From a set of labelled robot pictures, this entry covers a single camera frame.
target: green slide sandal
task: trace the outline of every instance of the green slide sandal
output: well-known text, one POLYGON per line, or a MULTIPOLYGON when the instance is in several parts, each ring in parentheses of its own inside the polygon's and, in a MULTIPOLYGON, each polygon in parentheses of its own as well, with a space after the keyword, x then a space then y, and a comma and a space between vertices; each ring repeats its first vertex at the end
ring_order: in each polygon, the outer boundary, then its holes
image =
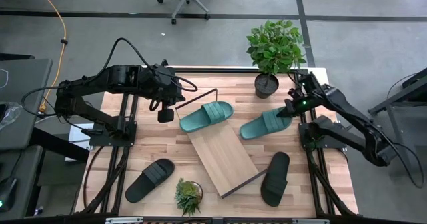
POLYGON ((225 101, 214 101, 181 119, 179 126, 186 133, 222 122, 233 115, 233 107, 225 101))
POLYGON ((249 140, 286 129, 291 124, 292 118, 276 117, 283 108, 263 111, 261 117, 240 127, 240 136, 245 140, 249 140))

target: slide sandal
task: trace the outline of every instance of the slide sandal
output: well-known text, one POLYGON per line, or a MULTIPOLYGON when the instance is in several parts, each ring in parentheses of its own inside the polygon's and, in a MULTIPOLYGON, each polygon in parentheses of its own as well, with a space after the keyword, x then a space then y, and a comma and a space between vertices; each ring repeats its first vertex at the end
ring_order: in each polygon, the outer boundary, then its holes
POLYGON ((288 174, 289 156, 278 152, 274 154, 261 184, 261 197, 270 206, 277 207, 285 191, 288 174))
POLYGON ((214 101, 204 104, 197 111, 181 119, 182 131, 191 133, 209 125, 226 120, 233 115, 233 107, 225 101, 214 101))
POLYGON ((283 108, 263 111, 260 117, 240 127, 240 136, 249 140, 286 129, 291 124, 292 118, 276 117, 283 108))
POLYGON ((170 177, 174 170, 175 164, 169 159, 159 159, 153 162, 126 190, 126 199, 130 203, 137 203, 170 177))

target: wooden board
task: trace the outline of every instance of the wooden board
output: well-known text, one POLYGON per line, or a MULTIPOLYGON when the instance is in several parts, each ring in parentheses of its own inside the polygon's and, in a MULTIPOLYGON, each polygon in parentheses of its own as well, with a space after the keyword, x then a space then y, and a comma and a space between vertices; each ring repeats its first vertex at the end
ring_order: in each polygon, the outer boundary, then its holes
POLYGON ((227 120, 188 136, 221 198, 260 173, 227 120))
MULTIPOLYGON (((267 99, 259 99, 254 95, 256 74, 180 73, 179 75, 190 79, 199 87, 197 93, 183 92, 187 100, 218 88, 218 101, 227 101, 234 108, 234 114, 228 119, 228 123, 236 135, 239 133, 240 126, 259 117, 262 111, 282 107, 284 99, 290 98, 287 94, 288 89, 294 87, 286 75, 279 75, 280 87, 276 93, 267 99)), ((327 80, 326 75, 317 75, 317 77, 320 82, 327 80)), ((101 110, 110 115, 118 115, 121 98, 121 95, 106 93, 101 110)), ((207 96, 179 109, 179 115, 183 117, 199 109, 200 105, 214 100, 214 95, 207 96)), ((139 203, 129 203, 123 195, 120 215, 181 216, 182 212, 176 208, 174 195, 177 182, 180 177, 183 177, 186 180, 197 181, 203 187, 201 213, 196 213, 199 216, 315 217, 306 154, 300 147, 298 137, 299 118, 295 118, 286 130, 258 139, 240 140, 258 171, 268 166, 272 155, 277 151, 283 151, 290 156, 288 186, 282 202, 278 207, 270 207, 262 201, 260 196, 263 175, 221 199, 188 135, 179 128, 177 115, 175 114, 174 121, 161 124, 157 122, 157 112, 149 111, 148 107, 148 100, 139 99, 136 116, 137 140, 129 156, 124 191, 136 180, 142 170, 157 159, 171 159, 176 166, 175 173, 139 203)), ((323 107, 316 108, 316 112, 318 116, 326 115, 333 120, 336 119, 334 112, 323 107)), ((94 153, 94 151, 91 152, 89 161, 94 153)), ((110 155, 111 148, 105 147, 94 161, 87 184, 89 201, 96 196, 105 182, 110 155)), ((326 149, 325 160, 332 187, 352 211, 358 212, 346 159, 338 151, 326 149)), ((322 207, 326 209, 324 192, 320 184, 319 186, 322 207)), ((115 185, 111 191, 109 209, 111 209, 114 194, 115 185)), ((75 210, 82 209, 83 192, 80 191, 75 210)))

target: green plant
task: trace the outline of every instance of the green plant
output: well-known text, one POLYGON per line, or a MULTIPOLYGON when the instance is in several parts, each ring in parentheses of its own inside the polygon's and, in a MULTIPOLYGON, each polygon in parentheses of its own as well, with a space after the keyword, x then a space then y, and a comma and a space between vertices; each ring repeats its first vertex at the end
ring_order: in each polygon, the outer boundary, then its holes
POLYGON ((252 65, 266 74, 287 73, 292 65, 305 63, 299 44, 303 42, 297 27, 291 21, 267 21, 260 28, 252 28, 246 37, 250 47, 252 65))
POLYGON ((187 213, 194 215, 196 209, 200 212, 201 193, 191 181, 184 181, 182 178, 178 181, 175 200, 178 202, 178 209, 183 210, 183 216, 187 213))

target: wooden tabletop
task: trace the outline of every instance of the wooden tabletop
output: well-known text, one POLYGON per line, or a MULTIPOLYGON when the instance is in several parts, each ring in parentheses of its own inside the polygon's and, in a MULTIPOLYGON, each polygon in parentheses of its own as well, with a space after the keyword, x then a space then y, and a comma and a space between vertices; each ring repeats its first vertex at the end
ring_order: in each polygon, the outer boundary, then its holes
MULTIPOLYGON (((227 101, 234 108, 234 114, 228 119, 236 135, 239 128, 248 121, 261 115, 262 111, 284 106, 284 99, 290 98, 288 89, 294 84, 287 75, 278 75, 279 89, 267 99, 259 99, 254 94, 254 78, 257 74, 249 73, 178 73, 179 76, 193 81, 198 87, 197 93, 183 92, 187 100, 193 99, 213 88, 218 89, 218 101, 227 101)), ((319 82, 327 82, 326 72, 315 73, 319 82)), ((118 115, 122 95, 105 93, 101 110, 118 115)), ((201 107, 204 103, 215 100, 215 95, 208 95, 194 103, 179 109, 182 118, 201 107)), ((252 162, 259 171, 264 170, 272 155, 283 151, 290 156, 288 169, 288 185, 282 202, 278 207, 265 204, 260 195, 260 185, 264 175, 245 185, 228 197, 221 199, 207 171, 201 163, 189 137, 179 128, 179 118, 175 112, 175 120, 170 123, 158 123, 157 111, 148 109, 149 101, 139 98, 136 115, 138 122, 135 145, 131 148, 127 164, 126 178, 121 200, 120 215, 139 216, 181 216, 174 200, 175 187, 179 178, 196 181, 204 191, 201 202, 201 213, 204 217, 315 217, 312 188, 308 175, 306 153, 300 147, 298 123, 294 118, 285 130, 253 140, 243 140, 242 145, 248 152, 252 162), (130 203, 124 197, 125 190, 137 179, 150 163, 157 159, 168 158, 175 163, 175 172, 163 184, 154 189, 138 203, 130 203)), ((325 115, 332 120, 335 113, 323 107, 316 108, 318 116, 325 115)), ((325 149, 325 160, 331 186, 342 201, 355 213, 358 212, 350 173, 344 156, 335 149, 325 149)), ((91 152, 88 163, 95 151, 91 152)), ((94 161, 87 183, 87 198, 92 200, 105 182, 111 147, 106 147, 94 161)), ((322 207, 326 210, 324 191, 320 185, 322 207)), ((111 209, 115 193, 115 185, 110 195, 111 209)), ((83 189, 79 194, 76 211, 83 209, 83 189)))

